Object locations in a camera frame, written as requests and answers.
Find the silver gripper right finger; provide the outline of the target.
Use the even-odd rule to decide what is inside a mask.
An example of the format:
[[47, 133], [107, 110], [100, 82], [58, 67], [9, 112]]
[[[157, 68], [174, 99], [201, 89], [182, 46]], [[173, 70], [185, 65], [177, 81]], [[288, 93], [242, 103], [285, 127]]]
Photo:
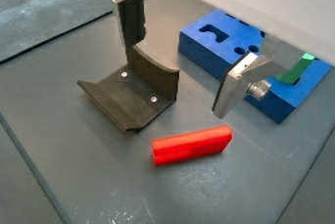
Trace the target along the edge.
[[260, 55], [245, 53], [224, 75], [212, 107], [214, 115], [222, 118], [246, 95], [261, 100], [271, 87], [265, 79], [291, 70], [303, 54], [297, 47], [265, 35]]

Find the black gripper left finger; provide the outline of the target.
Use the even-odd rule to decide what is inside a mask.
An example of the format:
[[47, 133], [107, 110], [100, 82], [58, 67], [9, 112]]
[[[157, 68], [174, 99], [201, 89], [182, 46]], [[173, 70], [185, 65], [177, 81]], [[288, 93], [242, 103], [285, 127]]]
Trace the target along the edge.
[[123, 44], [127, 48], [145, 39], [143, 0], [111, 0], [118, 17]]

